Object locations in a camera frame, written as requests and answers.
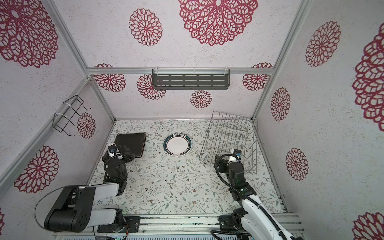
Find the black plate with gold rim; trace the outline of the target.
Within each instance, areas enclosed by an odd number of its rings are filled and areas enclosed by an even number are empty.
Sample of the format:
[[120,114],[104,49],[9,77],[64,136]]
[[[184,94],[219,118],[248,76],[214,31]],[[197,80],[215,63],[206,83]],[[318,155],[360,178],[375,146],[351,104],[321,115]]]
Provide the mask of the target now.
[[144,153],[147,133],[118,134],[115,145],[120,153],[132,153],[136,158],[141,158]]

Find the white round plate front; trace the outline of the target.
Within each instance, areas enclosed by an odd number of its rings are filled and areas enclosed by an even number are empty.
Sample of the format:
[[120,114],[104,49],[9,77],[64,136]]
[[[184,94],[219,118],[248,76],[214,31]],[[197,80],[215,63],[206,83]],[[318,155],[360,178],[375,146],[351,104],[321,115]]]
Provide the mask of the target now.
[[163,148],[170,156],[180,157],[191,150],[192,141],[186,134],[174,133],[165,139]]

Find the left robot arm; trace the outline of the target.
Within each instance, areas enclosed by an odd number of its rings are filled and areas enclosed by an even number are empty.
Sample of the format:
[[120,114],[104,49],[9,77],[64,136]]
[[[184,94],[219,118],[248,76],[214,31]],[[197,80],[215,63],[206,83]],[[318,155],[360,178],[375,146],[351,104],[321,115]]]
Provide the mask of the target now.
[[44,221],[44,229],[52,232],[82,232],[99,227],[107,232],[122,232],[128,228],[121,209],[95,209],[100,200],[122,195],[127,186],[126,164],[136,158],[128,147],[110,145],[103,156],[105,171],[102,184],[65,186]]

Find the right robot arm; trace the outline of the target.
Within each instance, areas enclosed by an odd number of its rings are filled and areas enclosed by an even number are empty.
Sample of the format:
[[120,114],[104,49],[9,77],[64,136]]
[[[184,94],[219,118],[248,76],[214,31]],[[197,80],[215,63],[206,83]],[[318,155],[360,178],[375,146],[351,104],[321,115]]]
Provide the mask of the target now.
[[240,154],[216,155],[214,169],[218,178],[229,187],[239,208],[231,217],[219,216],[220,230],[211,230],[211,235],[220,240],[219,235],[236,235],[241,239],[254,240],[302,240],[286,230],[265,208],[256,191],[246,181],[244,165]]

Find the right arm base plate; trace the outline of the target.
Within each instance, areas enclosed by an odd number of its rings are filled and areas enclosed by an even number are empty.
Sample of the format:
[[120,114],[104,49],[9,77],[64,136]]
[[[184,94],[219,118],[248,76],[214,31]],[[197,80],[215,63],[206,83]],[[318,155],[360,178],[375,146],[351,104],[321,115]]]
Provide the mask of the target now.
[[222,232],[248,232],[248,230],[256,230],[261,226],[252,219],[251,214],[220,215],[218,220]]

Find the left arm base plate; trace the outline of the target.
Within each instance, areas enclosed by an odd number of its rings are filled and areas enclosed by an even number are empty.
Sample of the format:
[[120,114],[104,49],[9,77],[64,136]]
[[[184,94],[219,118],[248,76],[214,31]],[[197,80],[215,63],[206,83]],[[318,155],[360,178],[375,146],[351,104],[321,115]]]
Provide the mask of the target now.
[[112,224],[98,226],[97,233],[137,233],[141,217],[118,217]]

